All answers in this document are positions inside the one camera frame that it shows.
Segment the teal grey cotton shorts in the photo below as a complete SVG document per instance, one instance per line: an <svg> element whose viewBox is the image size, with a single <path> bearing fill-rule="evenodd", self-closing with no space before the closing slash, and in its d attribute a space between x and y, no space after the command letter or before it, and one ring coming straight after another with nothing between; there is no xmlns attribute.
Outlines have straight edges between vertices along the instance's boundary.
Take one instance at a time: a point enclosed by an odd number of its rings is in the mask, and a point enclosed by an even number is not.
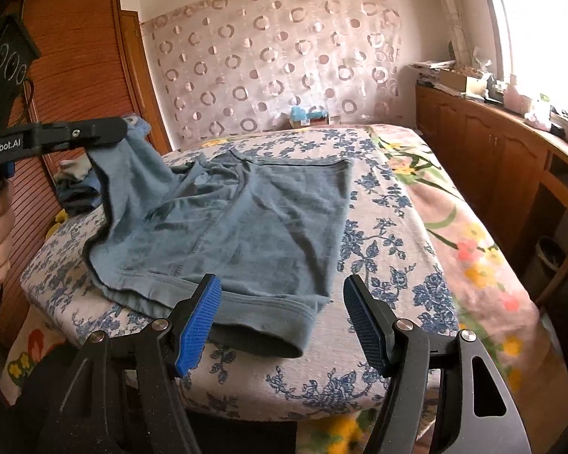
<svg viewBox="0 0 568 454"><path fill-rule="evenodd" d="M346 159L278 159L227 150L169 166L133 119L89 150L104 227L85 247L109 300L162 318L203 276L222 283L211 338L251 354L298 358L328 304L349 210Z"/></svg>

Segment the folded grey-green garment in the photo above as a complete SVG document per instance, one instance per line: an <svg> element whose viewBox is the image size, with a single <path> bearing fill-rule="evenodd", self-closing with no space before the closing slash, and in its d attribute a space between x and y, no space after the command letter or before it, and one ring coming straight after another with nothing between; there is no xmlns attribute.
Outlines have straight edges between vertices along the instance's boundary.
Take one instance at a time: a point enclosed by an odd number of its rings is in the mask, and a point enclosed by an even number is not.
<svg viewBox="0 0 568 454"><path fill-rule="evenodd" d="M65 159L59 162L56 182L82 182L92 169L92 164L86 155L75 159Z"/></svg>

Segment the folded blue jeans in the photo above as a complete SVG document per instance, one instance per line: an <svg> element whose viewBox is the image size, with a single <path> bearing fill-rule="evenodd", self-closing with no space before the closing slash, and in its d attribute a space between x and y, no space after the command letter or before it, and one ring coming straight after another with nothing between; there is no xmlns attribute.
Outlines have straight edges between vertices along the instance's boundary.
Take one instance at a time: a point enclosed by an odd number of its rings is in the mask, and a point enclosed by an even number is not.
<svg viewBox="0 0 568 454"><path fill-rule="evenodd" d="M101 183L93 168L82 179L71 176L59 178L56 195L68 216L91 212L102 203Z"/></svg>

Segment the wooden wardrobe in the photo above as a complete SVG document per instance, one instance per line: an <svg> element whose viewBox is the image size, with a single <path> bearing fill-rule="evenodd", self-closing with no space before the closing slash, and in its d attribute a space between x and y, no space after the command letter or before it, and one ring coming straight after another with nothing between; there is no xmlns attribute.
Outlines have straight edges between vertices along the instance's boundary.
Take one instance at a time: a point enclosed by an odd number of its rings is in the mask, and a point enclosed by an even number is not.
<svg viewBox="0 0 568 454"><path fill-rule="evenodd" d="M154 130L151 145L161 154L171 146L154 96L137 12L121 0L15 0L40 58L28 74L26 97L17 100L13 120L53 122L135 113ZM11 269L0 308L0 350L13 344L29 303L19 282L41 248L60 209L54 176L69 153L22 160L14 176Z"/></svg>

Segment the colourful floral blanket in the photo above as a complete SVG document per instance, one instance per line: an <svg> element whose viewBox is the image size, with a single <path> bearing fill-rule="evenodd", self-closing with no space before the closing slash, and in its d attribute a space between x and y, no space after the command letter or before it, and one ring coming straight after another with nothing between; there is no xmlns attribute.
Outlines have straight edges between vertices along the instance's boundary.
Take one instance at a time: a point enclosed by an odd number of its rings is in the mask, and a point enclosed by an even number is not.
<svg viewBox="0 0 568 454"><path fill-rule="evenodd" d="M568 370L537 307L492 235L418 135L393 125L355 128L370 132L417 210L441 264L457 329L468 328L478 335L511 389L532 449L548 451L568 425ZM208 141L197 149L168 154L165 160L169 165L186 164L202 155L205 146L230 140L234 138ZM31 306L0 377L0 392L8 402L19 396L33 366L65 341L74 342ZM378 406L293 420L300 424L297 451L359 451Z"/></svg>

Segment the blue floral bed sheet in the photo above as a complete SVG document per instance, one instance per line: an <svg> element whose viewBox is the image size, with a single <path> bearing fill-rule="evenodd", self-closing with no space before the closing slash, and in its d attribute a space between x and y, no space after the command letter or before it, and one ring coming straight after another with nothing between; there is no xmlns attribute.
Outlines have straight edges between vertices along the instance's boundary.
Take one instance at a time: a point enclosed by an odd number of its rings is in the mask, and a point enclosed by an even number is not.
<svg viewBox="0 0 568 454"><path fill-rule="evenodd" d="M238 137L205 146L207 158L228 150L246 157L339 160L353 164L343 242L333 257L329 299L316 317L304 354L267 358L222 342L177 382L183 405L232 419L320 418L378 406L388 382L368 366L343 303L346 276L362 278L396 315L441 334L457 330L457 314L441 264L403 185L371 134L319 128ZM94 330L112 336L140 330L144 315L105 298L83 259L85 242L103 224L95 210L67 221L31 260L21 285L36 311L74 342Z"/></svg>

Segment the wooden sideboard cabinet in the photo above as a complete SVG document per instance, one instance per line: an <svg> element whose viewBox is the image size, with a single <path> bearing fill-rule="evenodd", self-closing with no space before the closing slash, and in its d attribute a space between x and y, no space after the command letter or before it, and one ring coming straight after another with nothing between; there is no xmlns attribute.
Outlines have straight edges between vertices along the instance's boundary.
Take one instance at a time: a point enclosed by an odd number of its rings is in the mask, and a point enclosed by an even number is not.
<svg viewBox="0 0 568 454"><path fill-rule="evenodd" d="M539 238L568 215L568 144L488 104L415 88L417 126L457 188L522 274ZM568 253L539 305L568 303Z"/></svg>

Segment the pink bottle on sideboard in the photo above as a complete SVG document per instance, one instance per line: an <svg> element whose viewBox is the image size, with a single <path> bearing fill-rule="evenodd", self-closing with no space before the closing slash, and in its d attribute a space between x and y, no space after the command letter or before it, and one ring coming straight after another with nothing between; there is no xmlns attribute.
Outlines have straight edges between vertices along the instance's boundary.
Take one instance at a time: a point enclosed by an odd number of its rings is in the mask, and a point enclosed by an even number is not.
<svg viewBox="0 0 568 454"><path fill-rule="evenodd" d="M504 91L504 108L517 115L523 116L525 114L523 96L517 88L517 77L515 74L510 75Z"/></svg>

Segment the cardboard box on sideboard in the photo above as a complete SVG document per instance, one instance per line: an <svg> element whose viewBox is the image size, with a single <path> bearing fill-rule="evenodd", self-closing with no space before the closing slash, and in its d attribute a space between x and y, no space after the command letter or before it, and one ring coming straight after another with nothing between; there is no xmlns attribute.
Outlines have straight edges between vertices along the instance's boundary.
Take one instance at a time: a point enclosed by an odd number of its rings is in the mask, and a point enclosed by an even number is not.
<svg viewBox="0 0 568 454"><path fill-rule="evenodd" d="M439 73L439 82L460 93L483 95L487 77L481 71L464 67L459 70L442 70Z"/></svg>

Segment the window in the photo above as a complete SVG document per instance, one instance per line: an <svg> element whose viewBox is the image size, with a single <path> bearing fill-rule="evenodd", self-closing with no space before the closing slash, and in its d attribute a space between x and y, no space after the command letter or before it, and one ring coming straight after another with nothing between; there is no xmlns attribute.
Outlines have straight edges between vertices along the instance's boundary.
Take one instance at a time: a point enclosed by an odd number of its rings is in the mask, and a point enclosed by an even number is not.
<svg viewBox="0 0 568 454"><path fill-rule="evenodd" d="M568 112L568 0L488 0L503 76Z"/></svg>

